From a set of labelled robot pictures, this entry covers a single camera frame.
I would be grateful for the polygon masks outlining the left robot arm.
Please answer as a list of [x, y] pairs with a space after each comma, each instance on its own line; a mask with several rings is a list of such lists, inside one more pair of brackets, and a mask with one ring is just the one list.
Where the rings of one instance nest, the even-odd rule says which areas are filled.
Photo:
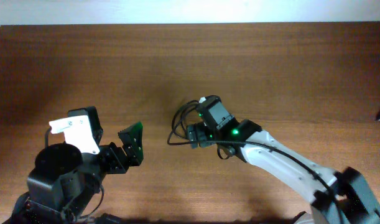
[[95, 194], [104, 194], [108, 174], [125, 174], [143, 161], [143, 125], [118, 132], [123, 145], [100, 146], [98, 154], [63, 142], [41, 150], [27, 178], [28, 191], [16, 201], [7, 223], [107, 223], [83, 212]]

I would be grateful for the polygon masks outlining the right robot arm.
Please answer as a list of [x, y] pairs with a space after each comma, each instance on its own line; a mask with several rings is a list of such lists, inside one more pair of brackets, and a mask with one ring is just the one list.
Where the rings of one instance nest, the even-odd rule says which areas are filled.
[[380, 203], [360, 171], [340, 172], [307, 159], [251, 120], [237, 121], [219, 96], [200, 98], [195, 110], [202, 121], [188, 126], [192, 144], [215, 144], [279, 179], [310, 204], [305, 222], [380, 223]]

